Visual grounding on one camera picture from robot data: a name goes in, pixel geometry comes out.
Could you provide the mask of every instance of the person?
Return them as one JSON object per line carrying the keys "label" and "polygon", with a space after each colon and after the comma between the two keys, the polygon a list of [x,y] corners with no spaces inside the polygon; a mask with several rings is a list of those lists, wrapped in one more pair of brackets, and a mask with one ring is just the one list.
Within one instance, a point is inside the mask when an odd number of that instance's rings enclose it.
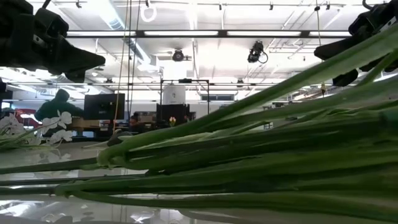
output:
{"label": "person", "polygon": [[45,102],[40,109],[35,113],[35,118],[38,121],[43,121],[44,118],[58,117],[58,111],[69,112],[72,116],[83,116],[83,110],[77,106],[68,103],[69,93],[66,90],[59,89],[55,98],[49,102]]}
{"label": "person", "polygon": [[129,124],[129,132],[134,134],[141,134],[144,132],[144,125],[138,122],[138,113],[134,113],[130,117]]}

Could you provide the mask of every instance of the white orchid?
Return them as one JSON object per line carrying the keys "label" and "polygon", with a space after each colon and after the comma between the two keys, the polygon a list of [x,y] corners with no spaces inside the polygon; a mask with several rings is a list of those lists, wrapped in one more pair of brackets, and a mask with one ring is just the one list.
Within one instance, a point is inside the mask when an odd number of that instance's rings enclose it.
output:
{"label": "white orchid", "polygon": [[[45,118],[42,121],[43,126],[41,128],[29,131],[28,135],[24,136],[24,144],[39,146],[43,140],[46,140],[42,135],[47,133],[49,129],[55,129],[58,125],[66,129],[67,124],[72,123],[72,115],[69,112],[57,112],[58,117]],[[23,133],[26,133],[24,125],[19,123],[13,114],[0,120],[0,134],[2,135],[2,138],[10,136],[17,139]],[[72,131],[66,131],[64,129],[59,130],[53,134],[51,138],[47,138],[47,142],[43,146],[51,146],[57,142],[61,143],[62,140],[72,141],[72,136]]]}
{"label": "white orchid", "polygon": [[73,136],[72,131],[59,130],[51,136],[49,143],[55,144],[61,141],[62,139],[64,139],[65,141],[72,141],[72,136]]}
{"label": "white orchid", "polygon": [[72,115],[69,112],[62,112],[60,114],[60,111],[58,111],[58,116],[60,118],[60,121],[58,122],[58,125],[67,128],[67,124],[72,124]]}
{"label": "white orchid", "polygon": [[70,161],[70,154],[64,154],[63,156],[60,155],[60,152],[58,151],[58,155],[52,152],[46,153],[46,158],[49,160],[49,163],[53,162],[66,162]]}
{"label": "white orchid", "polygon": [[54,129],[57,128],[58,122],[60,121],[60,118],[55,117],[55,118],[44,118],[43,119],[43,128],[42,128],[42,133],[45,134],[49,129]]}
{"label": "white orchid", "polygon": [[7,134],[22,134],[25,132],[24,125],[18,122],[14,114],[0,120],[0,129]]}

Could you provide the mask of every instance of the black equipment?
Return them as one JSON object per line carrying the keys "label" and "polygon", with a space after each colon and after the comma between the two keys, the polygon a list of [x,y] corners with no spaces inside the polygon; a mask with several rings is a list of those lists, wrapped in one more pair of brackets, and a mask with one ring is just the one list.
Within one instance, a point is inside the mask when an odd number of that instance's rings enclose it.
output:
{"label": "black equipment", "polygon": [[105,63],[105,58],[78,49],[66,41],[69,25],[56,13],[25,0],[0,1],[0,66],[48,70],[84,82],[85,72]]}
{"label": "black equipment", "polygon": [[3,99],[5,99],[4,95],[6,94],[6,90],[7,90],[7,84],[2,82],[2,79],[0,78],[0,106],[2,105]]}
{"label": "black equipment", "polygon": [[179,105],[160,105],[156,104],[156,120],[158,123],[168,123],[171,117],[175,118],[175,125],[187,122],[190,116],[190,106],[186,104]]}
{"label": "black equipment", "polygon": [[113,120],[118,102],[118,115],[116,119],[124,119],[125,94],[99,94],[85,96],[85,120]]}
{"label": "black equipment", "polygon": [[[398,0],[392,0],[391,2],[384,4],[377,4],[373,7],[367,5],[366,1],[364,0],[363,5],[367,9],[370,9],[370,11],[360,14],[358,18],[349,26],[348,32],[352,35],[352,37],[317,47],[314,51],[315,56],[322,60],[328,60],[344,50],[349,49],[350,47],[370,38],[378,32],[388,29],[391,25],[396,23],[398,18]],[[364,72],[368,72],[381,60],[382,58],[379,58],[359,69]],[[398,60],[390,64],[385,71],[391,72],[397,67]],[[355,81],[357,77],[358,71],[352,70],[346,74],[342,74],[334,78],[333,85],[346,86]]]}
{"label": "black equipment", "polygon": [[172,58],[174,62],[182,62],[184,60],[182,50],[175,50]]}
{"label": "black equipment", "polygon": [[236,83],[243,83],[243,79],[239,78]]}
{"label": "black equipment", "polygon": [[[260,61],[260,57],[263,54],[267,57],[265,62]],[[268,55],[264,52],[264,46],[262,44],[262,41],[258,40],[258,41],[256,41],[256,43],[254,43],[252,49],[250,49],[250,53],[248,56],[248,62],[249,63],[256,63],[256,62],[267,63],[268,62]]]}

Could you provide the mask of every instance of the television monitor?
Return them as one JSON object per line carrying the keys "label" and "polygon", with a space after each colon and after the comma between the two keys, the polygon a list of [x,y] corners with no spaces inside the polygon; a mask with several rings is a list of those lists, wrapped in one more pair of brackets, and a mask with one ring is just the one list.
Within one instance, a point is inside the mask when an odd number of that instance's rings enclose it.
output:
{"label": "television monitor", "polygon": [[85,96],[85,120],[113,120],[118,103],[118,114],[116,119],[124,119],[124,100],[125,95],[119,94],[99,94]]}

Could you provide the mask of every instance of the white barrel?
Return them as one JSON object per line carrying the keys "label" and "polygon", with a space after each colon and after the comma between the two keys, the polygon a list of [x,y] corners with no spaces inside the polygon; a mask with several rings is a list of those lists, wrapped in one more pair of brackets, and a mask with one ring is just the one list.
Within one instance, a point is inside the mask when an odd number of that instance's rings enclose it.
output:
{"label": "white barrel", "polygon": [[168,85],[163,89],[163,104],[176,105],[185,103],[185,86]]}

